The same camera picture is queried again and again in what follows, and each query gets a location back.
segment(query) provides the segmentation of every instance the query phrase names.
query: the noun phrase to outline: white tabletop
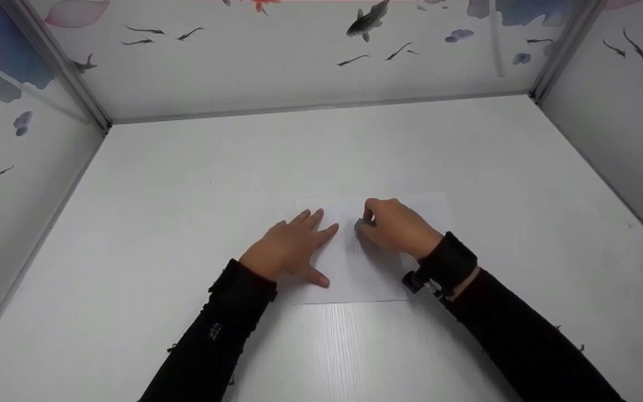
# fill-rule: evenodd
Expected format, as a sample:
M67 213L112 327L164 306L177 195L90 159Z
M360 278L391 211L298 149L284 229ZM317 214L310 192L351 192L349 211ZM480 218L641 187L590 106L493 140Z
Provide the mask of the white tabletop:
M481 265L643 400L643 226L518 96L114 127L0 320L0 402L134 402L296 199L437 191ZM279 306L227 399L516 398L427 294Z

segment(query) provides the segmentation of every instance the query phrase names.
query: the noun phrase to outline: wrist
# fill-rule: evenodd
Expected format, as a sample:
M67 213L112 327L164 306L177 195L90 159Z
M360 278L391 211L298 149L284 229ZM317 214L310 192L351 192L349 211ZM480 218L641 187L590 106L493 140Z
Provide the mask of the wrist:
M270 255L270 252L260 250L255 243L239 258L239 263L266 280L276 282L281 276L281 270L278 268L276 258Z
M428 257L433 250L438 247L441 240L443 240L443 234L441 232L432 229L427 234L420 237L419 241L414 245L414 249L411 250L408 254L413 257L416 261L422 260Z

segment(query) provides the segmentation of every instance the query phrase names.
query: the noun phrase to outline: white paper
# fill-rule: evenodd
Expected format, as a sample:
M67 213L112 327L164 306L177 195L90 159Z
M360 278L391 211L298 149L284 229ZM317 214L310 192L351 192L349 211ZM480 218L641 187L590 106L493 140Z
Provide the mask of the white paper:
M443 193L396 196L418 212L439 232L452 226L450 208ZM354 303L382 300L408 300L401 278L418 263L408 255L381 250L359 238L354 224L364 213L365 198L316 199L296 202L296 209L324 208L320 228L339 222L336 236L312 258L312 265L329 278L323 289L301 285L285 291L284 299L293 304Z

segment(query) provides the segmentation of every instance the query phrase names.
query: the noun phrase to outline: metal frame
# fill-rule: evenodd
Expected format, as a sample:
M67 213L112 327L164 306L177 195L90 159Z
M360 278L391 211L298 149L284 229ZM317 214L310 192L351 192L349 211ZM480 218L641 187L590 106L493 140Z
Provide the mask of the metal frame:
M557 39L557 47L551 59L543 66L532 85L529 96L539 106L549 96L549 92L557 83L570 59L579 48L587 32L602 13L609 0L585 0L581 7L574 11L562 35Z
M96 122L102 130L102 135L108 134L113 120L100 106L91 89L81 79L81 74L75 69L73 61L66 56L28 0L0 0L0 4L36 48L71 98Z

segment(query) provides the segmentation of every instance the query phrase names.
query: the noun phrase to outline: black sleeve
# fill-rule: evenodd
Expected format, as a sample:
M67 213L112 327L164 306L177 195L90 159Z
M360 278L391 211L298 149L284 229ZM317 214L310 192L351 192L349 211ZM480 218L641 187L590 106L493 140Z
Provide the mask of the black sleeve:
M209 291L209 301L153 377L141 402L222 400L245 341L275 299L276 284L230 260Z
M484 270L455 301L444 305L523 400L622 400L555 326Z

